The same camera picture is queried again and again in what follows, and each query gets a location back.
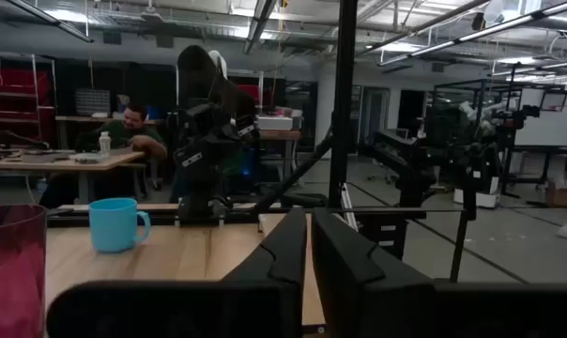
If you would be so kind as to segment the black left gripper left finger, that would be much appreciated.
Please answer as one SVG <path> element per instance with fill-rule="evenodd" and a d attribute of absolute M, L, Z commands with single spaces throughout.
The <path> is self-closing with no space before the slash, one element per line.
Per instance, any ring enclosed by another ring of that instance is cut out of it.
<path fill-rule="evenodd" d="M 306 218 L 291 209 L 219 281 L 97 281 L 52 301 L 49 338 L 299 338 Z"/>

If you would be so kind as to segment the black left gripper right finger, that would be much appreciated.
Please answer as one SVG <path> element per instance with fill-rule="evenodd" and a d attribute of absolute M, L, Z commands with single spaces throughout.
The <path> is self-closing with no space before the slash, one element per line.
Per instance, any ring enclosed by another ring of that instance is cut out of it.
<path fill-rule="evenodd" d="M 567 338 L 567 284 L 437 281 L 323 208 L 312 221 L 330 338 Z"/>

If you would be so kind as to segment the blue plastic mug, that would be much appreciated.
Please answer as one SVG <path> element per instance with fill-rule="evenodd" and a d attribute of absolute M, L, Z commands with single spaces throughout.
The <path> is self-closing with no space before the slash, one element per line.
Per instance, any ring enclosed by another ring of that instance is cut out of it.
<path fill-rule="evenodd" d="M 97 200 L 88 206 L 92 246 L 100 253 L 120 253 L 146 240 L 151 231 L 147 212 L 131 198 Z"/>

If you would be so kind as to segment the red translucent plastic cup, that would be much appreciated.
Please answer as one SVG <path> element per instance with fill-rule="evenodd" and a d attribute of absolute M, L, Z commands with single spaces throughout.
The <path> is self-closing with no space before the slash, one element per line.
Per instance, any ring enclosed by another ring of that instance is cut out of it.
<path fill-rule="evenodd" d="M 0 206 L 0 338 L 42 338 L 47 209 Z"/>

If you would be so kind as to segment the red storage shelf rack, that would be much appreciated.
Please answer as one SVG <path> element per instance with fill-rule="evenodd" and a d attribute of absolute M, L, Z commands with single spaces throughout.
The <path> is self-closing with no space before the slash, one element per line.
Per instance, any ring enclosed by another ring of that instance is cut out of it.
<path fill-rule="evenodd" d="M 48 56 L 0 52 L 0 138 L 57 143 L 55 62 Z"/>

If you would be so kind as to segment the thin black stand rod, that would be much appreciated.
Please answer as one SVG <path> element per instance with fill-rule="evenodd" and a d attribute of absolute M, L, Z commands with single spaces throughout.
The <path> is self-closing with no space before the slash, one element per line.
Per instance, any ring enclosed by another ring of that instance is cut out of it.
<path fill-rule="evenodd" d="M 449 281 L 451 283 L 456 283 L 458 280 L 463 249 L 465 245 L 465 238 L 467 234 L 467 223 L 468 223 L 468 213 L 466 210 L 463 210 L 460 215 L 456 237 L 455 237 L 454 249 L 453 249 L 452 267 L 449 278 Z"/>

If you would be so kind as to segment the black background robot station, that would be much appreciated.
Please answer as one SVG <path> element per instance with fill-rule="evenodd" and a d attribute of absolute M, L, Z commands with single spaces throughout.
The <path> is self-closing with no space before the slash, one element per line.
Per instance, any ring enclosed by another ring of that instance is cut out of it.
<path fill-rule="evenodd" d="M 395 187 L 400 191 L 399 207 L 420 207 L 433 194 L 434 172 L 421 161 L 423 151 L 415 141 L 402 138 L 395 131 L 374 131 L 358 143 L 358 152 L 398 176 Z"/>

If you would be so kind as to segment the white bin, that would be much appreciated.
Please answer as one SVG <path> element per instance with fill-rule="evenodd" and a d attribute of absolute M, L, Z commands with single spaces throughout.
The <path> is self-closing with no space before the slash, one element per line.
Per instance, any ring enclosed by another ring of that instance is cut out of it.
<path fill-rule="evenodd" d="M 499 193 L 477 192 L 475 194 L 475 205 L 481 208 L 496 209 L 499 204 L 499 199 L 500 199 Z M 454 190 L 453 202 L 456 204 L 462 204 L 464 202 L 462 190 L 460 189 Z"/>

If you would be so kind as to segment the wooden workbench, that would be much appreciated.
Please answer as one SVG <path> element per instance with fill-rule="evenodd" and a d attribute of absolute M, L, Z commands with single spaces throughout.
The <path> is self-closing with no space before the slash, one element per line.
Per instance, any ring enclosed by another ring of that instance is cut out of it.
<path fill-rule="evenodd" d="M 280 170 L 282 180 L 288 179 L 297 167 L 297 144 L 301 137 L 300 131 L 278 131 L 261 130 L 259 131 L 262 141 L 283 141 L 284 157 Z"/>

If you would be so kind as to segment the white box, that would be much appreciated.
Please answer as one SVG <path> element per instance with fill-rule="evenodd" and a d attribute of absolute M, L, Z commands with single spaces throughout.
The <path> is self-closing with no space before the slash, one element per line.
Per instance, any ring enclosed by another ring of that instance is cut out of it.
<path fill-rule="evenodd" d="M 257 119 L 260 130 L 267 131 L 291 131 L 294 128 L 294 120 L 285 116 L 260 115 Z"/>

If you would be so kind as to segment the person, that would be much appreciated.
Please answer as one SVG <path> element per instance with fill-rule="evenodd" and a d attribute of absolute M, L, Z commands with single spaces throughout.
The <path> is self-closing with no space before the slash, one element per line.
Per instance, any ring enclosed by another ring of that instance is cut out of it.
<path fill-rule="evenodd" d="M 134 151 L 158 160 L 164 160 L 167 148 L 155 128 L 147 126 L 146 108 L 142 104 L 130 103 L 125 109 L 122 121 L 112 120 L 94 131 L 98 137 L 108 131 L 111 137 L 111 148 L 129 147 Z M 95 196 L 98 199 L 129 197 L 135 193 L 131 186 L 133 172 L 124 167 L 116 167 L 98 174 L 93 181 Z M 79 178 L 75 173 L 59 173 L 51 175 L 48 186 L 39 203 L 48 208 L 70 205 L 79 196 Z"/>

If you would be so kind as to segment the cardboard box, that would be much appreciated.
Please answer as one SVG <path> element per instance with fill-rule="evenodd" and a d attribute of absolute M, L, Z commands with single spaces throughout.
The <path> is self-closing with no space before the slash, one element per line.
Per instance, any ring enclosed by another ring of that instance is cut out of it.
<path fill-rule="evenodd" d="M 567 207 L 567 189 L 558 188 L 555 182 L 548 181 L 545 202 L 551 207 Z"/>

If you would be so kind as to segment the whiteboard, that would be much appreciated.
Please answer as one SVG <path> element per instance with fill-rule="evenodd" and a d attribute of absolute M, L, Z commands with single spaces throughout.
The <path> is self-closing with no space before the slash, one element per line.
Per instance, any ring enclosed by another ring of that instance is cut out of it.
<path fill-rule="evenodd" d="M 527 117 L 516 132 L 517 146 L 567 146 L 567 92 L 525 88 L 521 94 L 524 105 L 538 106 L 541 112 L 539 117 Z"/>

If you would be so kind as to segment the wooden desk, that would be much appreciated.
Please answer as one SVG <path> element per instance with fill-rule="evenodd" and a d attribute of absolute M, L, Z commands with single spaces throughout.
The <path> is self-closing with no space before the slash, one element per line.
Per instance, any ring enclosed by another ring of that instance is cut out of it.
<path fill-rule="evenodd" d="M 0 160 L 0 172 L 19 174 L 76 173 L 78 175 L 78 199 L 89 204 L 96 199 L 94 181 L 98 173 L 143 158 L 144 153 L 130 149 L 113 150 L 109 155 L 75 153 L 72 150 L 56 150 L 50 155 L 25 155 L 22 149 L 16 157 Z"/>

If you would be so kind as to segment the grey small-parts drawer cabinet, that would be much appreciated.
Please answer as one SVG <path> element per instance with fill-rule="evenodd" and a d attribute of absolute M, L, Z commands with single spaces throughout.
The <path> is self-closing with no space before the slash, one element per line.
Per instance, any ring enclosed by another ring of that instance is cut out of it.
<path fill-rule="evenodd" d="M 111 94 L 109 90 L 78 88 L 75 91 L 77 115 L 92 116 L 97 113 L 109 113 Z"/>

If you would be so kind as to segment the long ceiling light strip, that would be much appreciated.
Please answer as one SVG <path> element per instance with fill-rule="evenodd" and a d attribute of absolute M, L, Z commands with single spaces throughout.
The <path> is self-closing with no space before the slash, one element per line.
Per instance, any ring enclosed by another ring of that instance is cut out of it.
<path fill-rule="evenodd" d="M 440 43 L 437 45 L 433 45 L 433 46 L 428 46 L 426 48 L 422 48 L 420 50 L 417 50 L 415 52 L 412 53 L 408 53 L 408 54 L 402 54 L 399 55 L 397 57 L 394 57 L 392 59 L 389 59 L 387 61 L 381 62 L 378 65 L 380 67 L 385 67 L 391 64 L 394 64 L 396 62 L 400 62 L 400 61 L 404 61 L 407 60 L 409 58 L 416 58 L 419 56 L 423 56 L 426 54 L 430 54 L 433 52 L 437 52 L 437 51 L 441 51 L 441 50 L 445 50 L 448 49 L 452 46 L 455 45 L 459 45 L 465 42 L 470 42 L 472 40 L 478 39 L 478 38 L 485 38 L 491 35 L 495 35 L 497 33 L 512 29 L 512 28 L 516 28 L 519 27 L 521 25 L 527 24 L 527 23 L 534 23 L 534 22 L 538 22 L 542 19 L 548 19 L 548 18 L 553 18 L 559 14 L 562 14 L 564 12 L 567 12 L 567 2 L 555 5 L 553 7 L 549 7 L 549 8 L 543 8 L 543 9 L 538 9 L 535 11 L 532 11 L 530 13 L 524 14 L 522 16 L 519 17 L 515 17 L 507 22 L 503 22 L 503 23 L 497 23 L 495 25 L 492 25 L 490 27 L 487 27 L 483 30 L 477 31 L 475 33 L 471 33 L 468 35 L 464 35 L 462 37 L 459 38 L 455 38 L 453 40 L 449 40 L 447 42 L 444 43 Z"/>

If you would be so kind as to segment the black diagonal frame brace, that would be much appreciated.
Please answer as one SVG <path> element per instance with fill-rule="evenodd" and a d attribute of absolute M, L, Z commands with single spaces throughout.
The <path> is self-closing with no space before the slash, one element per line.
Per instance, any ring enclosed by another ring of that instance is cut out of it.
<path fill-rule="evenodd" d="M 304 176 L 328 151 L 331 150 L 335 136 L 330 132 L 321 143 L 318 144 L 314 153 L 302 163 L 283 183 L 274 191 L 266 194 L 252 208 L 254 215 L 267 213 L 273 203 L 284 196 L 284 194 Z"/>

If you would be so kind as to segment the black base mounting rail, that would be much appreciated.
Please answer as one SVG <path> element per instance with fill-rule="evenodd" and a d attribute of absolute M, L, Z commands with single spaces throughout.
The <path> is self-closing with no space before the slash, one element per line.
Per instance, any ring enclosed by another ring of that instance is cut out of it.
<path fill-rule="evenodd" d="M 178 213 L 178 204 L 139 204 L 137 208 L 148 214 L 153 225 L 187 227 L 216 226 L 224 224 L 259 223 L 259 213 L 253 211 L 254 203 L 234 204 L 222 218 L 184 218 Z M 63 205 L 52 209 L 48 216 L 50 228 L 89 226 L 89 205 Z"/>

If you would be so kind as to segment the black rig frame post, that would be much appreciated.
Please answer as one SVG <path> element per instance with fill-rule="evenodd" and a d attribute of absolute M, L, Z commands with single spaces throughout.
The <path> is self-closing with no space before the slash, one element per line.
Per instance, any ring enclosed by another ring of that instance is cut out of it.
<path fill-rule="evenodd" d="M 331 118 L 332 148 L 329 177 L 329 207 L 342 205 L 346 181 L 348 127 L 352 101 L 353 69 L 358 0 L 341 0 L 336 58 L 334 111 Z"/>

